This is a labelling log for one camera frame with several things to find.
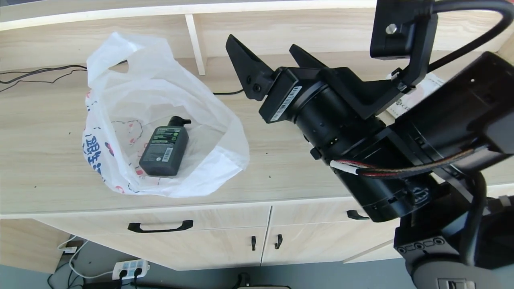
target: barcode label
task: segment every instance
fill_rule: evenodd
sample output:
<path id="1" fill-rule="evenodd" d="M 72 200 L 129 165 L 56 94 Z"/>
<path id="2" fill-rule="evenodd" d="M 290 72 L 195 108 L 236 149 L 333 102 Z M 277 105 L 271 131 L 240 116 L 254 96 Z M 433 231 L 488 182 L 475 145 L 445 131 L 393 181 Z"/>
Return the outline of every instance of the barcode label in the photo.
<path id="1" fill-rule="evenodd" d="M 289 93 L 289 95 L 286 97 L 286 99 L 284 100 L 284 102 L 282 102 L 282 105 L 280 105 L 279 109 L 277 110 L 277 112 L 273 115 L 273 117 L 271 118 L 271 121 L 276 121 L 277 119 L 280 118 L 280 116 L 282 116 L 282 114 L 284 113 L 284 111 L 286 110 L 286 108 L 291 104 L 292 100 L 295 98 L 295 96 L 298 94 L 298 92 L 300 92 L 300 90 L 302 89 L 301 86 L 295 86 L 291 92 Z"/>
<path id="2" fill-rule="evenodd" d="M 162 157 L 162 161 L 167 162 L 168 160 L 170 160 L 172 151 L 173 151 L 173 148 L 167 148 L 166 152 L 164 152 L 164 156 Z"/>

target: black bottle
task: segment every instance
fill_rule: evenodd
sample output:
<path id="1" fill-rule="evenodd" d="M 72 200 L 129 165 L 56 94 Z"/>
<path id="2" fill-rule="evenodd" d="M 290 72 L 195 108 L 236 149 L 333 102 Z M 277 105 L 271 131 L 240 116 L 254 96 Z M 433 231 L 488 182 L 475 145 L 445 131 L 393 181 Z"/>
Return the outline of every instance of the black bottle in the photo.
<path id="1" fill-rule="evenodd" d="M 149 176 L 174 176 L 182 162 L 189 135 L 184 124 L 190 119 L 171 118 L 168 125 L 155 129 L 139 160 L 140 167 Z"/>

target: floor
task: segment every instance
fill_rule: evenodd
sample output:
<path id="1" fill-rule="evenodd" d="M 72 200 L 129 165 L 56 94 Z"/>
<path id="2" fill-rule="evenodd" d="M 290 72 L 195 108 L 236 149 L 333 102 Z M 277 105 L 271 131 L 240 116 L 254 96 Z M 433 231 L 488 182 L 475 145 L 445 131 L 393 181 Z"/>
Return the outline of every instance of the floor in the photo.
<path id="1" fill-rule="evenodd" d="M 127 254 L 89 242 L 75 261 L 85 275 L 97 275 L 113 269 L 118 261 L 135 259 Z M 54 289 L 66 289 L 69 267 L 64 266 L 51 279 Z M 317 263 L 270 267 L 233 268 L 179 272 L 151 264 L 141 285 L 172 286 L 184 289 L 230 289 L 240 272 L 248 272 L 253 284 L 288 285 L 292 289 L 415 289 L 402 259 L 354 264 Z M 505 288 L 514 283 L 514 266 L 497 270 Z M 49 289 L 48 274 L 0 265 L 2 289 Z M 109 276 L 94 281 L 107 281 Z"/>

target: black handle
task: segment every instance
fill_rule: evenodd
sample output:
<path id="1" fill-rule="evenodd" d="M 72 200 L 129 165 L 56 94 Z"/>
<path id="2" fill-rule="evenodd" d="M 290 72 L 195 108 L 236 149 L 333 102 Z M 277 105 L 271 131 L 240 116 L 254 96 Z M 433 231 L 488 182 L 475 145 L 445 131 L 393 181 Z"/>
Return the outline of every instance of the black handle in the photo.
<path id="1" fill-rule="evenodd" d="M 354 220 L 369 220 L 370 218 L 359 215 L 356 210 L 346 211 L 348 218 Z"/>
<path id="2" fill-rule="evenodd" d="M 255 236 L 252 236 L 252 251 L 255 251 L 255 244 L 257 243 L 257 239 Z"/>
<path id="3" fill-rule="evenodd" d="M 169 230 L 143 230 L 141 229 L 141 223 L 130 223 L 128 225 L 128 230 L 136 233 L 164 233 L 164 232 L 178 232 L 185 231 L 187 229 L 191 229 L 193 227 L 193 220 L 185 220 L 182 221 L 182 225 L 176 229 Z"/>
<path id="4" fill-rule="evenodd" d="M 280 245 L 282 245 L 282 235 L 281 235 L 281 234 L 279 234 L 277 239 L 278 239 L 278 240 L 277 240 L 278 242 L 277 242 L 277 243 L 275 243 L 275 250 L 280 249 Z"/>

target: plastic bag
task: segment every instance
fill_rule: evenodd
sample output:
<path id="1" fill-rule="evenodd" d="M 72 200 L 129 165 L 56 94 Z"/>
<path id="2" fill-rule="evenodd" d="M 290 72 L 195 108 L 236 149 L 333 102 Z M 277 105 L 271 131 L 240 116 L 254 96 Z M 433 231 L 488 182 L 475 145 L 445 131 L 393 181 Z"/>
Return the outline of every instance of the plastic bag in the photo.
<path id="1" fill-rule="evenodd" d="M 127 59 L 128 72 L 110 70 Z M 249 147 L 238 117 L 180 66 L 163 38 L 113 33 L 87 59 L 82 149 L 114 191 L 205 196 L 244 170 Z M 139 159 L 154 130 L 172 116 L 191 119 L 178 174 L 150 177 Z"/>

